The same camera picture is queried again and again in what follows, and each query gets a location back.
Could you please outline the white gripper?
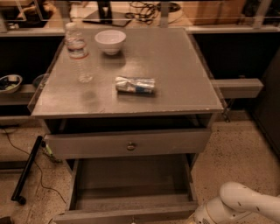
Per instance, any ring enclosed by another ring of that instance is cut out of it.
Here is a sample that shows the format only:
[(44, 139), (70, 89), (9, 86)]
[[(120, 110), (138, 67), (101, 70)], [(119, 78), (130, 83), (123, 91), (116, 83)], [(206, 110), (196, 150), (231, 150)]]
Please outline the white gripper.
[(200, 205), (192, 219), (195, 224), (226, 224), (227, 222), (243, 221), (251, 212), (237, 212), (224, 204), (219, 196)]

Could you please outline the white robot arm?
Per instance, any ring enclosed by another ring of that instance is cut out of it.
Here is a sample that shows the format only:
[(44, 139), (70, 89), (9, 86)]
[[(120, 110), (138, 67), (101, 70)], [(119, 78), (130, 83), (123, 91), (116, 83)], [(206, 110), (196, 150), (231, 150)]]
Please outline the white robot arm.
[(218, 195), (200, 205), (190, 217), (192, 224), (225, 224), (260, 214), (280, 223), (280, 198), (261, 194), (237, 182), (227, 182)]

